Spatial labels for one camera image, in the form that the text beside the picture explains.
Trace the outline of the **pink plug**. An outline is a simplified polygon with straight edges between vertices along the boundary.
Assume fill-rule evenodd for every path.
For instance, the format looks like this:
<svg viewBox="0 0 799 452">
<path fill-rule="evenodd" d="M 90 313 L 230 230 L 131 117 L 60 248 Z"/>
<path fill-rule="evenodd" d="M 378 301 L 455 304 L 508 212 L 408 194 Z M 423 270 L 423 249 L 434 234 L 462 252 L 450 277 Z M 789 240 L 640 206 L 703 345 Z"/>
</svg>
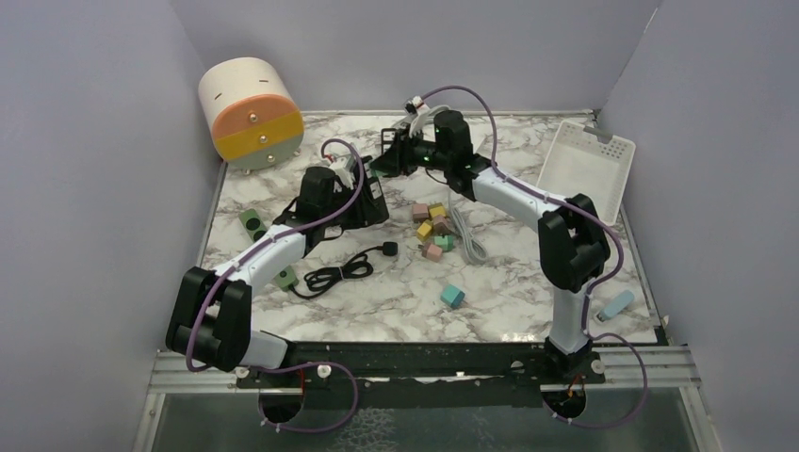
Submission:
<svg viewBox="0 0 799 452">
<path fill-rule="evenodd" d="M 426 203 L 414 203 L 412 205 L 412 221 L 421 223 L 430 218 L 429 205 Z"/>
<path fill-rule="evenodd" d="M 432 242 L 426 243 L 421 251 L 424 258 L 433 262 L 439 262 L 444 254 L 444 250 Z"/>
<path fill-rule="evenodd" d="M 432 218 L 432 226 L 435 234 L 448 235 L 453 233 L 453 227 L 449 218 L 446 216 L 435 216 Z"/>
</svg>

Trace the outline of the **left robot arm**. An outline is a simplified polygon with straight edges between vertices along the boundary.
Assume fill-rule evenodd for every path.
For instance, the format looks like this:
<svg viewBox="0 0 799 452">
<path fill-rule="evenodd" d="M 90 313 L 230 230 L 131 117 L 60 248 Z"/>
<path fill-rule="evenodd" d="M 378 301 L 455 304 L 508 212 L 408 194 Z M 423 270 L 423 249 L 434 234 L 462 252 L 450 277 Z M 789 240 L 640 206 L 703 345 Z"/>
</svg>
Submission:
<svg viewBox="0 0 799 452">
<path fill-rule="evenodd" d="M 291 382 L 296 362 L 287 355 L 288 341 L 252 327 L 253 294 L 323 242 L 327 229 L 362 229 L 388 220 L 378 176 L 367 166 L 355 167 L 351 176 L 347 186 L 333 169 L 306 169 L 299 195 L 257 241 L 213 269 L 189 269 L 168 324 L 167 349 L 203 368 L 256 366 L 273 386 Z"/>
</svg>

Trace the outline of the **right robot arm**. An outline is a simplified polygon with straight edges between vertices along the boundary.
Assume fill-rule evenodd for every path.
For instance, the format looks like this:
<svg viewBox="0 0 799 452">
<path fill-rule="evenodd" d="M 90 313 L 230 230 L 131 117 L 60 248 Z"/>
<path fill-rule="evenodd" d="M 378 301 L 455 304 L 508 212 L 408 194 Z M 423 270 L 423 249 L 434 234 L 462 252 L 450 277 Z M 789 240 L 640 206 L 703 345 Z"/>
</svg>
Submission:
<svg viewBox="0 0 799 452">
<path fill-rule="evenodd" d="M 585 195 L 546 197 L 534 187 L 495 169 L 478 154 L 461 112 L 433 117 L 434 139 L 410 126 L 385 128 L 381 153 L 372 167 L 385 177 L 409 176 L 418 169 L 439 170 L 448 188 L 530 227 L 538 235 L 542 271 L 553 285 L 553 320 L 544 349 L 546 375 L 558 383 L 575 377 L 591 360 L 587 333 L 589 285 L 604 270 L 611 250 Z"/>
</svg>

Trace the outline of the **black power strip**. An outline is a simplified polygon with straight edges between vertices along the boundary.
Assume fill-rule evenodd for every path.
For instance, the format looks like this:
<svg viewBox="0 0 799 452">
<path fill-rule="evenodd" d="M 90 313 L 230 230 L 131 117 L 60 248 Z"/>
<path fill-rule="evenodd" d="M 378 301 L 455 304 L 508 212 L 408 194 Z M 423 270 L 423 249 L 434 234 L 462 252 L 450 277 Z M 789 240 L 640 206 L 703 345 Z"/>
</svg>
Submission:
<svg viewBox="0 0 799 452">
<path fill-rule="evenodd" d="M 363 213 L 368 224 L 383 223 L 389 218 L 380 179 L 371 176 L 362 189 Z"/>
<path fill-rule="evenodd" d="M 396 128 L 383 128 L 380 132 L 381 147 L 390 148 L 395 142 L 397 132 Z"/>
</svg>

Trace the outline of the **yellow plug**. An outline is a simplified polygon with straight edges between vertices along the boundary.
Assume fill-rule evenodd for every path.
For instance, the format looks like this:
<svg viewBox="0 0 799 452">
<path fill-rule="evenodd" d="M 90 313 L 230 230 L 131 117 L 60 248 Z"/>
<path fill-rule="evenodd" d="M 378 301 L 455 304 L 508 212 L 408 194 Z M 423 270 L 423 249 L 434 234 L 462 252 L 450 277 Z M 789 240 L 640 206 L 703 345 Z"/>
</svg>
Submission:
<svg viewBox="0 0 799 452">
<path fill-rule="evenodd" d="M 416 238 L 425 243 L 433 235 L 434 227 L 430 220 L 425 220 L 416 228 Z"/>
<path fill-rule="evenodd" d="M 445 218 L 447 214 L 447 209 L 443 203 L 433 203 L 428 206 L 428 213 L 430 219 L 435 219 L 438 217 Z"/>
</svg>

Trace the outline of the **green power strip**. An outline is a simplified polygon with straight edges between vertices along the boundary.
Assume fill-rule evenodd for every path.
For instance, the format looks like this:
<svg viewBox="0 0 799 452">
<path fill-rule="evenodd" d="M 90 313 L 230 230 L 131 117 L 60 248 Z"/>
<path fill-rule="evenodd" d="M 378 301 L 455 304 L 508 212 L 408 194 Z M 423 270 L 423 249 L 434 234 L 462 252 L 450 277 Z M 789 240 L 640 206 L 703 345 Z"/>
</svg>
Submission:
<svg viewBox="0 0 799 452">
<path fill-rule="evenodd" d="M 238 219 L 253 243 L 264 236 L 268 227 L 254 209 L 241 212 Z M 271 283 L 284 292 L 291 291 L 298 284 L 297 274 L 292 266 L 285 267 L 272 280 Z"/>
</svg>

